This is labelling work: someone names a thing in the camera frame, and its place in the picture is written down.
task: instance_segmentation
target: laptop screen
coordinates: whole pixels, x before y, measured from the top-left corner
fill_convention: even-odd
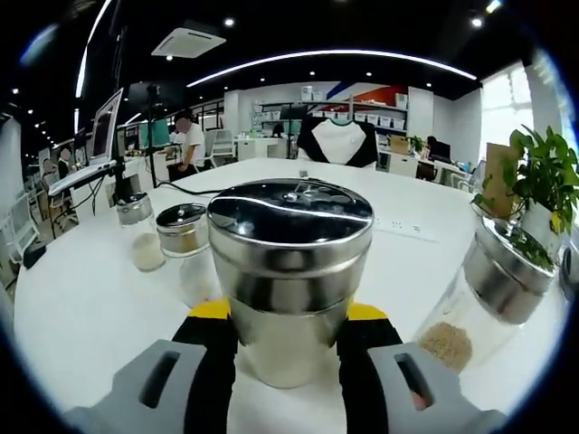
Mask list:
[[[112,112],[103,110],[94,120],[94,137],[92,138],[92,156],[103,156],[107,153],[107,140],[109,138],[109,126],[112,118]]]

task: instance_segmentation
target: glass jar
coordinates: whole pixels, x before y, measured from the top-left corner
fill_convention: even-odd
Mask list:
[[[205,213],[201,204],[182,203],[157,217],[161,250],[174,270],[174,287],[191,308],[222,295],[207,237]]]
[[[140,271],[152,271],[165,263],[161,251],[155,215],[146,193],[135,193],[117,204],[123,242],[131,261]]]
[[[554,274],[553,260],[530,235],[482,217],[462,265],[414,340],[457,373],[477,367],[520,330]]]

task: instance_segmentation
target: spice shaker lid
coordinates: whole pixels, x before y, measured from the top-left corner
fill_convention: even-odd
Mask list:
[[[217,228],[245,241],[321,244],[355,237],[371,227],[362,196],[314,179],[269,179],[229,188],[208,205]]]
[[[206,208],[200,203],[181,203],[157,216],[161,250],[172,257],[190,256],[208,246]]]
[[[142,222],[152,213],[153,207],[147,193],[134,193],[127,199],[119,199],[117,203],[117,214],[123,226]]]
[[[465,276],[493,314],[523,324],[555,275],[545,248],[516,225],[482,217],[467,258]]]

